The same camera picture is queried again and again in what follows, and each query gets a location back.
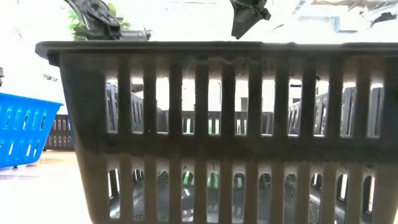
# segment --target plastic basket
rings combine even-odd
[[[72,151],[72,134],[68,115],[57,114],[44,150]]]
[[[0,167],[40,159],[61,105],[0,93]]]
[[[345,198],[345,223],[361,223],[363,192],[367,176],[375,176],[373,223],[393,223],[398,207],[398,45],[273,45],[245,42],[43,42],[36,52],[60,67],[65,98],[70,113],[74,146],[78,158],[86,201],[93,223],[132,223],[137,212],[142,223],[206,223],[209,220],[206,187],[212,172],[219,173],[219,201],[215,215],[218,223],[257,223],[268,214],[268,223],[284,223],[284,204],[289,219],[308,223],[309,213],[319,214],[320,223],[336,220],[336,191],[340,175],[348,179]],[[106,79],[118,79],[117,124],[108,128],[106,115]],[[144,80],[143,132],[133,131],[131,75]],[[167,74],[170,87],[168,133],[157,132],[156,77]],[[195,127],[183,134],[183,74],[195,79]],[[214,77],[222,81],[220,134],[208,133],[208,83]],[[343,76],[356,82],[355,110],[351,110],[352,136],[341,135]],[[236,77],[249,83],[248,120],[245,135],[235,135],[234,97]],[[299,128],[288,135],[289,79],[302,78]],[[275,80],[275,107],[272,135],[261,134],[261,83]],[[329,81],[325,116],[325,134],[314,135],[316,80]],[[384,82],[379,135],[368,134],[369,92],[371,83]],[[132,175],[143,170],[144,186],[136,192]],[[160,189],[168,200],[157,200],[157,174],[166,170],[169,188]],[[182,174],[195,176],[193,195],[184,195]],[[236,205],[232,194],[239,186],[233,176],[244,174],[244,188]],[[269,174],[268,194],[258,191],[259,177]],[[295,174],[296,184],[286,179]],[[322,174],[322,192],[318,210],[310,208],[311,176]],[[113,187],[119,180],[119,187]],[[136,195],[141,199],[137,205]],[[259,196],[269,198],[261,207]],[[194,198],[187,205],[185,197]],[[114,215],[115,200],[119,215]],[[167,207],[168,220],[159,218]],[[244,210],[242,219],[235,212]]]

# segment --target gray plastic basket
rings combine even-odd
[[[42,42],[36,52],[60,67],[74,146],[91,220],[94,223],[160,223],[157,172],[169,173],[169,223],[182,223],[182,172],[195,174],[193,221],[206,223],[206,183],[220,174],[219,223],[232,223],[233,175],[245,175],[244,223],[257,223],[258,185],[271,175],[269,223],[284,219],[284,182],[297,176],[295,223],[308,223],[310,180],[322,174],[320,223],[335,222],[336,182],[348,174],[346,223],[361,223],[363,180],[376,177],[373,223],[393,223],[398,205],[398,45],[275,45],[247,42]],[[168,134],[156,131],[156,78],[170,85]],[[144,132],[132,132],[130,78],[144,79]],[[194,135],[182,130],[182,79],[195,79]],[[106,124],[105,82],[118,79],[118,129]],[[298,136],[288,136],[289,79],[302,78]],[[353,135],[341,137],[343,77],[356,82]],[[208,82],[222,80],[220,135],[208,134]],[[248,128],[234,133],[237,78],[249,83]],[[261,135],[261,83],[275,80],[273,135]],[[314,136],[316,80],[329,81],[326,134]],[[380,136],[368,137],[369,91],[384,82]],[[108,179],[119,169],[120,217],[109,216]],[[142,169],[143,220],[133,220],[131,176]]]

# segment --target blue plastic basket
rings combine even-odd
[[[0,167],[38,161],[61,106],[0,93]]]

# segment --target basket rim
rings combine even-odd
[[[93,53],[93,54],[122,54],[122,53],[157,54],[183,53],[192,51],[197,53],[220,53],[227,51],[246,52],[249,55],[260,52],[267,54],[300,53],[317,56],[318,54],[338,54],[339,56],[352,55],[397,55],[398,43],[345,43],[345,44],[270,44],[263,42],[151,42],[129,40],[91,40],[91,41],[45,41],[35,46],[35,52],[44,59],[49,54],[64,53]]]
[[[0,93],[0,98],[1,97],[18,98],[18,99],[24,99],[24,100],[30,100],[30,101],[41,101],[41,102],[51,103],[51,104],[55,104],[55,105],[59,105],[59,106],[64,106],[63,103],[58,103],[58,102],[49,101],[49,100],[40,100],[40,99],[35,99],[35,98],[29,98],[26,96],[17,96],[17,95],[12,95],[12,94],[8,94],[8,93]]]

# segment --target green plant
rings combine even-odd
[[[129,22],[123,22],[124,18],[123,17],[118,17],[116,14],[116,7],[114,6],[113,3],[108,3],[109,11],[111,14],[118,20],[120,23],[120,28],[123,29],[129,29],[131,27],[131,24]],[[71,35],[73,36],[73,40],[86,40],[86,37],[83,37],[81,35],[78,35],[76,31],[81,31],[81,30],[87,30],[86,25],[82,23],[82,21],[79,19],[77,16],[76,12],[74,10],[69,10],[68,11],[69,16],[68,18],[70,19],[70,24],[69,24],[69,30],[71,32]]]

